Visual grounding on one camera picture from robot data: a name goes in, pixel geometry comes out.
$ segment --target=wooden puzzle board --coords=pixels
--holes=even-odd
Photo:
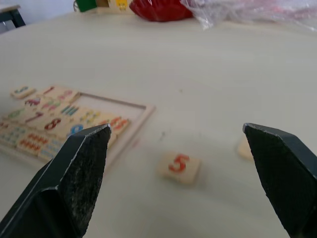
[[[55,86],[55,89],[61,89],[62,92],[70,92],[71,89],[67,89],[60,86]],[[65,132],[67,130],[73,131],[73,124],[79,123],[79,116],[76,116],[76,113],[81,113],[81,117],[86,117],[86,111],[88,109],[90,112],[99,112],[100,116],[96,117],[96,120],[98,118],[102,119],[102,123],[110,123],[112,121],[112,134],[111,139],[108,143],[108,151],[107,151],[107,161],[106,161],[106,170],[109,169],[110,165],[113,163],[113,161],[119,156],[121,151],[127,146],[127,144],[130,142],[130,140],[133,138],[135,133],[139,130],[139,128],[142,126],[142,124],[145,122],[145,120],[148,118],[148,116],[153,112],[155,109],[154,106],[151,105],[143,105],[143,104],[136,104],[131,103],[128,101],[118,100],[114,98],[106,98],[103,96],[97,96],[90,93],[84,93],[84,92],[78,92],[75,90],[71,90],[74,92],[73,95],[69,95],[70,98],[63,98],[59,97],[59,104],[51,103],[49,106],[43,106],[46,105],[47,100],[55,100],[56,102],[56,95],[48,95],[48,97],[43,97],[43,92],[47,91],[45,89],[44,91],[40,91],[35,95],[31,95],[27,99],[23,101],[18,102],[18,110],[12,109],[8,114],[2,116],[2,121],[0,122],[0,150],[3,152],[8,153],[11,156],[14,156],[18,159],[26,160],[28,162],[32,162],[35,158],[40,159],[42,161],[49,161],[50,158],[47,156],[43,156],[43,148],[46,151],[51,152],[52,150],[49,150],[50,148],[54,149],[56,151],[56,154],[59,150],[59,148],[63,145],[63,143],[66,141],[67,136],[65,136]],[[34,105],[35,99],[40,98],[40,103],[38,105]],[[35,118],[37,119],[37,116],[30,117],[30,112],[33,114],[44,114],[47,115],[47,111],[50,107],[56,106],[57,108],[53,108],[51,112],[52,115],[48,116],[49,119],[42,119],[42,121],[29,121],[26,122],[26,118]],[[8,119],[8,115],[12,115],[12,112],[16,112],[21,110],[21,108],[25,108],[28,111],[28,116],[18,116],[15,120]],[[61,117],[60,124],[63,124],[64,130],[55,131],[54,128],[52,132],[47,132],[45,130],[40,130],[39,127],[43,127],[44,124],[47,124],[47,121],[52,121],[51,119],[54,119],[56,116],[61,115],[60,112],[72,112],[72,119],[73,121],[69,121],[68,115]],[[89,128],[91,126],[95,126],[98,124],[98,122],[95,120],[93,124],[87,124],[80,129]],[[116,126],[120,124],[120,122],[128,122],[127,124],[123,124],[124,128],[118,128],[116,130]],[[11,140],[8,140],[8,138],[14,138],[14,143],[8,143],[11,142]],[[39,151],[36,152],[33,150],[33,148],[39,147]]]

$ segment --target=wooden frame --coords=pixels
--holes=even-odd
[[[106,158],[106,171],[109,170],[113,162],[119,157],[121,152],[128,146],[128,144],[131,142],[135,134],[139,131],[141,126],[144,124],[144,122],[147,120],[147,118],[151,115],[151,113],[155,110],[155,106],[153,105],[145,105],[145,104],[138,104],[130,101],[125,101],[121,99],[116,99],[113,97],[104,97],[100,95],[95,95],[92,93],[87,92],[79,92],[79,97],[72,102],[73,104],[76,103],[77,100],[81,98],[81,96],[85,97],[91,97],[103,101],[108,101],[112,103],[117,103],[137,109],[142,109],[143,112],[140,116],[138,116],[134,121],[131,122],[131,124],[128,126],[126,131],[117,139],[117,141],[112,145],[111,148],[107,151],[107,158]],[[32,164],[33,166],[36,166],[36,168],[40,168],[43,166],[43,161],[41,161],[38,157],[32,156],[30,154],[21,152],[17,148],[7,147],[3,144],[0,144],[0,150],[8,154],[9,156],[12,156],[18,160],[26,161],[28,164]]]

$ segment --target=white table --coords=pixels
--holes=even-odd
[[[86,238],[286,238],[254,164],[235,149],[254,122],[317,152],[316,42],[279,25],[203,31],[195,20],[72,13],[0,35],[0,110],[23,84],[156,105],[105,177]],[[170,150],[203,161],[194,187],[156,174]],[[39,167],[1,154],[0,219]]]

